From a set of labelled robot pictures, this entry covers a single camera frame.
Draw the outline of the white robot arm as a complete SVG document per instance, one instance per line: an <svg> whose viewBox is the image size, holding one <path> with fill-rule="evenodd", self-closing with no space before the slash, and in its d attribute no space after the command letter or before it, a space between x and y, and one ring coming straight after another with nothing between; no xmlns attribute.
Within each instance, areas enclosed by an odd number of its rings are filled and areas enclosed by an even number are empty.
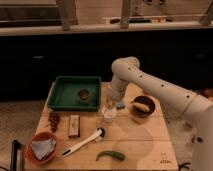
<svg viewBox="0 0 213 171"><path fill-rule="evenodd" d="M137 85L173 107L196 127L191 171L213 171L213 101L141 71L140 61L133 56L114 60L111 70L113 76L106 94L108 110L123 100L129 83Z"/></svg>

